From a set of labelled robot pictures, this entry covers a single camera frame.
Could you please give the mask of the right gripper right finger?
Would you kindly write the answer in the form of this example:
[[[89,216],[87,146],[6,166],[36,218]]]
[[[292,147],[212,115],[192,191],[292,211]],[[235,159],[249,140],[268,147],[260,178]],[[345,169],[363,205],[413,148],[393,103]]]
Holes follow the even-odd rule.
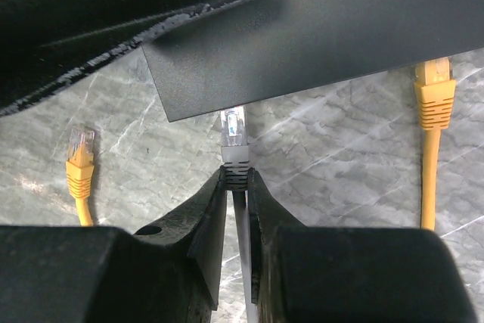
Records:
[[[250,299],[259,322],[286,322],[277,233],[303,224],[270,193],[261,174],[250,169],[247,182],[250,229]]]

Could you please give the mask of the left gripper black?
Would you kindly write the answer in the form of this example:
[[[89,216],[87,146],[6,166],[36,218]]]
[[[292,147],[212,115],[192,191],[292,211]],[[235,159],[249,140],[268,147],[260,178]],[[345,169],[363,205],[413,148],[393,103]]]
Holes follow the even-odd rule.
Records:
[[[28,109],[147,42],[249,0],[1,0],[1,114]]]

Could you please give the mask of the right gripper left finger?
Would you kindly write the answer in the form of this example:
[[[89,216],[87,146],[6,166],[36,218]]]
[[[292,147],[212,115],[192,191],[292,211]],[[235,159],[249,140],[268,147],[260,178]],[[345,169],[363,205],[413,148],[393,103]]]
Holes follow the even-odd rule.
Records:
[[[219,305],[226,211],[226,171],[219,168],[185,202],[136,231],[153,247],[146,302],[154,321],[210,321]]]

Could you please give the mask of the black network switch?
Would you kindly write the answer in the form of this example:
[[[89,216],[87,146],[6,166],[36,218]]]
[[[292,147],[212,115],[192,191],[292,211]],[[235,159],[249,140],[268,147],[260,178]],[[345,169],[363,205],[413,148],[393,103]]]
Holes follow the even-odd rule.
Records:
[[[253,0],[143,47],[171,121],[483,46],[483,0]]]

